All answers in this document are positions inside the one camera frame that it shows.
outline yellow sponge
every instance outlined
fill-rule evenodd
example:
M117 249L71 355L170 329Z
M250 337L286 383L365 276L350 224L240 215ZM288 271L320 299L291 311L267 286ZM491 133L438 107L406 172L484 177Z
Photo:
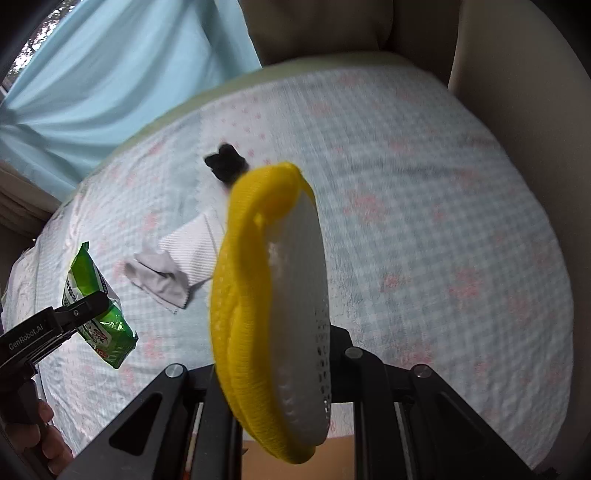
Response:
M296 438L276 398L269 353L272 280L266 235L301 194L315 207L310 186L290 163L259 168L236 182L210 303L213 356L230 408L263 448L289 463L308 460L314 445Z

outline perforated white plastic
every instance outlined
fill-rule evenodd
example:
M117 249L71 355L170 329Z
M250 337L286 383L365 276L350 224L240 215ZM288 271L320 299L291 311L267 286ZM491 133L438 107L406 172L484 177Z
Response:
M305 193L267 240L275 396L294 437L320 445L330 423L330 320L322 233Z

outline green snack bag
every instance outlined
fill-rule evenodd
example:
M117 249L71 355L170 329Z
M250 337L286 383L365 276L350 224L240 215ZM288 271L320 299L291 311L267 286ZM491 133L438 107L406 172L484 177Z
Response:
M85 242L68 272L61 304L68 306L97 290L109 297L111 308L78 327L78 333L105 362L113 368L119 368L125 357L135 348L138 335L134 335L123 318L121 301L96 268L88 253L88 242Z

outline bed sheet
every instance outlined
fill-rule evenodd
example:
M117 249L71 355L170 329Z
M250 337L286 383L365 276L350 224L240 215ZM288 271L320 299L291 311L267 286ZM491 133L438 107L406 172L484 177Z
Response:
M40 364L55 422L79 451L167 364L212 361L207 289L172 314L124 259L217 202L204 155L289 160L314 189L332 323L401 367L432 365L530 465L564 419L569 279L548 219L490 132L412 66L331 69L213 100L118 152L37 240L35 310L59 305L80 244L138 331L113 370L73 337ZM335 409L332 434L352 432Z

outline finger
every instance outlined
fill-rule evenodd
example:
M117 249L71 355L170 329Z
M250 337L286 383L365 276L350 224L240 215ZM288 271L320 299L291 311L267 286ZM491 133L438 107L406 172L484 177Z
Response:
M59 475L64 468L66 468L70 462L74 459L74 455L72 455L72 450L67 447L61 455L50 460L47 464L47 467L54 475Z
M22 452L25 448L32 448L41 440L41 433L37 425L10 423L6 425L5 431L17 452Z
M43 400L39 400L38 410L39 410L39 416L41 417L41 419L45 423L47 423L48 421L51 421L51 419L53 418L53 410Z
M61 437L60 431L55 428L53 425L47 428L47 436L43 440L43 444L41 445L41 450L43 451L43 455L45 455L49 460L53 458L57 458L61 455L64 450L67 450L68 447L64 439Z

